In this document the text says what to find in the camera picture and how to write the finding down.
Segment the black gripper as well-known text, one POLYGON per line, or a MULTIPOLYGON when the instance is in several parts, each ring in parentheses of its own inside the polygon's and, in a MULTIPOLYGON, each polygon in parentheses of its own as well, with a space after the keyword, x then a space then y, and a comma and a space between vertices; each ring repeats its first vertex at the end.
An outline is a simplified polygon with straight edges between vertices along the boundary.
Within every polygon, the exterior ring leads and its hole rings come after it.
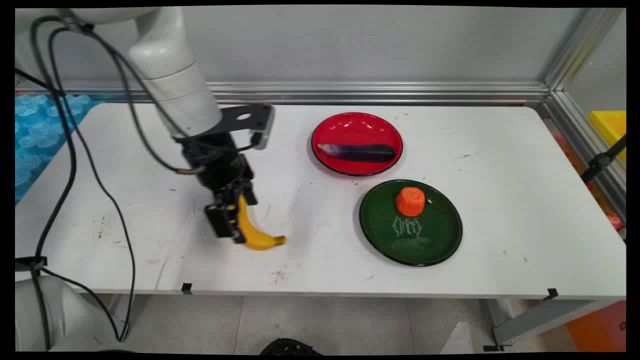
MULTIPOLYGON (((249 145, 240 148, 230 132, 182 137, 176 141, 182 146, 182 155, 188 164, 203 169, 196 177, 212 192, 215 201, 237 201, 244 196, 248 207, 258 205, 252 182, 254 172, 242 153, 256 147, 255 134, 251 135, 249 145)), ((232 239, 235 244, 246 244, 235 203, 206 205, 205 216, 218 239, 232 239)))

